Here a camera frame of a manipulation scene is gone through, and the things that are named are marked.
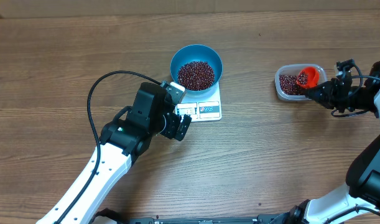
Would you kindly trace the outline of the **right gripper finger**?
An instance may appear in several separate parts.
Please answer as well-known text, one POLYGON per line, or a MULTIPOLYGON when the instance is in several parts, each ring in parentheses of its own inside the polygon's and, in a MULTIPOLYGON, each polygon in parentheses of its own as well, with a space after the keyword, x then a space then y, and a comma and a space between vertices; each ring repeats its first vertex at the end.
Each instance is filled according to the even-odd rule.
POLYGON ((330 104, 329 97, 327 97, 326 94, 319 92, 319 91, 307 91, 305 93, 305 96, 308 99, 311 99, 318 103, 319 105, 323 106, 326 109, 332 109, 333 106, 330 104))
POLYGON ((315 87, 305 89, 304 93, 331 93, 335 86, 335 81, 326 81, 315 87))

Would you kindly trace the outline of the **orange measuring scoop blue handle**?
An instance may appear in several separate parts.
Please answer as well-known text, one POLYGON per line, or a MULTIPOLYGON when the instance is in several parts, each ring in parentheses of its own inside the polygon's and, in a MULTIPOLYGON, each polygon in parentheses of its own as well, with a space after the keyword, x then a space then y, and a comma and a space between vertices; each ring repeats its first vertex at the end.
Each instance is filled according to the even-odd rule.
POLYGON ((308 74, 308 82, 306 85, 301 86, 302 88, 308 89, 318 85, 320 74, 315 67, 305 67, 301 71, 305 71, 308 74))

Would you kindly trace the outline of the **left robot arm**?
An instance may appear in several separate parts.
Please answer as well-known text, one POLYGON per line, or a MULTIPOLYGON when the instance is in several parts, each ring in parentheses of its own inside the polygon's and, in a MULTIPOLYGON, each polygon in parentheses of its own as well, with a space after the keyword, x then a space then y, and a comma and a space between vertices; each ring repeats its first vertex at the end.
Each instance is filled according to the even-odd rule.
POLYGON ((191 117, 174 113, 184 94, 185 88, 174 82, 142 83, 133 105, 104 126, 81 174, 39 223, 91 223, 109 191, 148 150, 155 135, 184 138, 191 117))

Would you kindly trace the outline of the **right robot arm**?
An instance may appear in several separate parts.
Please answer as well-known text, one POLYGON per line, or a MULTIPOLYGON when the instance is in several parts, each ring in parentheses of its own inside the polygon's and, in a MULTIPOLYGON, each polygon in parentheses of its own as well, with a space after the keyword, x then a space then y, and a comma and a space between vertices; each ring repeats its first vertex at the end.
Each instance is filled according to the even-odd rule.
MULTIPOLYGON (((359 85, 352 84, 355 67, 350 59, 336 64, 336 76, 312 86, 305 85, 305 96, 331 110, 337 118, 367 112, 374 113, 380 122, 380 61, 371 67, 368 76, 357 74, 359 85)), ((352 162, 345 183, 330 193, 313 200, 305 200, 289 212, 258 216, 258 223, 344 223, 373 213, 380 217, 380 134, 352 162)))

